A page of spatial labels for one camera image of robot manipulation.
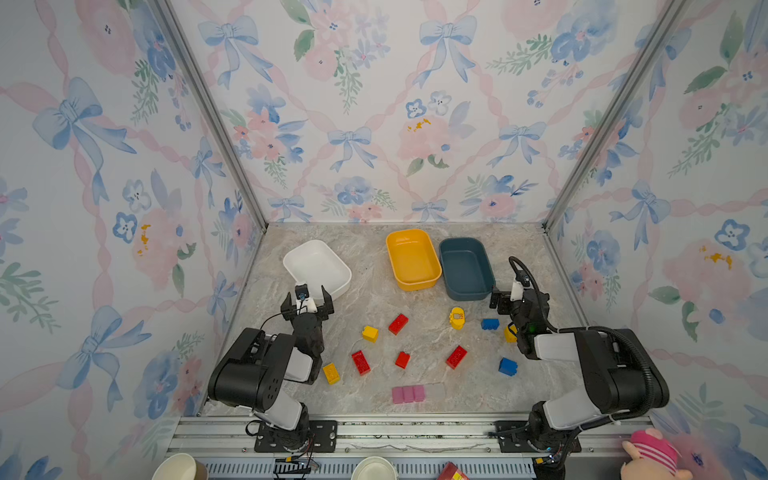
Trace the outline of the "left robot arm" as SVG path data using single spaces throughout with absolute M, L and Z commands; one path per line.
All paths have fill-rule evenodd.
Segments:
M 230 407 L 246 407 L 257 417 L 258 429 L 245 427 L 257 453 L 332 453 L 338 423 L 312 420 L 308 407 L 283 389 L 284 382 L 312 385 L 323 366 L 322 324 L 334 313 L 332 296 L 321 290 L 317 305 L 306 284 L 286 296 L 279 315 L 290 334 L 268 334 L 246 328 L 214 368 L 208 398 Z

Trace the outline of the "red long lego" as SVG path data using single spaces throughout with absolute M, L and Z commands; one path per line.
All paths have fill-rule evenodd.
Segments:
M 398 335 L 403 328 L 408 324 L 409 318 L 404 314 L 399 314 L 388 326 L 388 330 L 393 335 Z
M 360 376 L 364 376 L 371 371 L 371 367 L 361 350 L 353 352 L 351 358 Z

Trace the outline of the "dark teal plastic container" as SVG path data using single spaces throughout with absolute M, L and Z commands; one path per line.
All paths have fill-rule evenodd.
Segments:
M 447 295 L 454 301 L 480 301 L 495 286 L 484 245 L 475 238 L 447 238 L 439 245 Z

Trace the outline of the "yellow rounded 120 lego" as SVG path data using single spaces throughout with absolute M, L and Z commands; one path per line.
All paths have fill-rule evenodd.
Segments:
M 466 324 L 466 314 L 463 308 L 453 307 L 449 315 L 449 323 L 455 330 L 462 330 Z

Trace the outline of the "blue square lego brick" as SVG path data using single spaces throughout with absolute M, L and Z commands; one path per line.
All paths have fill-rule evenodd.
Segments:
M 513 377 L 518 373 L 518 364 L 509 358 L 502 358 L 499 362 L 498 371 L 504 375 Z

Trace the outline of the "yellow square lego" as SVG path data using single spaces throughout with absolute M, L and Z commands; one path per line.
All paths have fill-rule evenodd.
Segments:
M 362 331 L 362 338 L 368 342 L 376 343 L 379 335 L 379 330 L 372 326 L 365 326 Z

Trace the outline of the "yellow small lego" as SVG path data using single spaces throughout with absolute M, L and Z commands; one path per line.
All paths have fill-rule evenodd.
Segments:
M 518 336 L 517 336 L 517 328 L 515 325 L 510 324 L 508 325 L 504 330 L 504 338 L 507 343 L 517 343 L 518 342 Z

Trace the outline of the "white plastic container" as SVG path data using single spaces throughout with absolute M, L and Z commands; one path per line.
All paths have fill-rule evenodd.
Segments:
M 337 299 L 351 284 L 351 269 L 321 240 L 309 240 L 290 250 L 283 258 L 283 266 L 297 285 L 308 286 L 316 302 L 323 300 L 322 289 Z

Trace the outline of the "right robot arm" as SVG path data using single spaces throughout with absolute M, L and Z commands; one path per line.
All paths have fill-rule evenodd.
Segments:
M 534 288 L 519 293 L 494 289 L 489 307 L 507 314 L 521 355 L 532 361 L 571 362 L 582 385 L 536 403 L 524 423 L 497 422 L 491 437 L 500 447 L 530 448 L 563 460 L 588 430 L 634 419 L 669 401 L 669 388 L 630 329 L 600 326 L 554 328 L 549 296 Z

